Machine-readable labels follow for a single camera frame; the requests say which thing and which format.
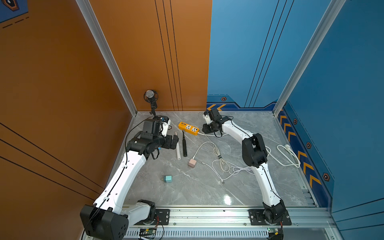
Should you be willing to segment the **pink usb charger block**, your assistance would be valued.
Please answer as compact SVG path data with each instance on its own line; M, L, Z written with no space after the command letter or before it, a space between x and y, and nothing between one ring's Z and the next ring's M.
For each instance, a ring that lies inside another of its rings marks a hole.
M197 161L194 160L194 159L190 159L189 162L188 162L188 166L190 168L194 168L195 166L197 165Z

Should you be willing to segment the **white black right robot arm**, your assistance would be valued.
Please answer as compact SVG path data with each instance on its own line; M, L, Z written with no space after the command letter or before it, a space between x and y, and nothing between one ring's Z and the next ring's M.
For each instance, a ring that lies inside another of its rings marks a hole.
M278 194L269 172L267 148L261 134L254 134L235 124L228 116L216 110L205 111L205 134L225 133L242 145L242 158L254 172L263 197L264 216L269 225L282 225L288 213L283 199Z

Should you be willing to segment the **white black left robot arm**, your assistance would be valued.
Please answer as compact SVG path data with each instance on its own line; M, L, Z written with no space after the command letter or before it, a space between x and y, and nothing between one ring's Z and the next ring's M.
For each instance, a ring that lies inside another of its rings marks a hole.
M83 237L121 240L131 226L140 222L152 224L156 220L154 202L139 200L123 213L124 201L148 158L157 159L160 149L176 149L179 138L167 134L171 120L166 116L149 117L143 124L141 131L125 141L123 160L105 190L92 205L82 208Z

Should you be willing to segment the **black electric toothbrush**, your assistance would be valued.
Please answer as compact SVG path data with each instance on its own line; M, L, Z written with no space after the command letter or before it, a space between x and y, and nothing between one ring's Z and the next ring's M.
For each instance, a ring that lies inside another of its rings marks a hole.
M186 142L186 138L185 138L185 131L183 130L182 132L183 132L183 140L182 140L183 156L187 157L188 156L188 152L187 152L187 142Z

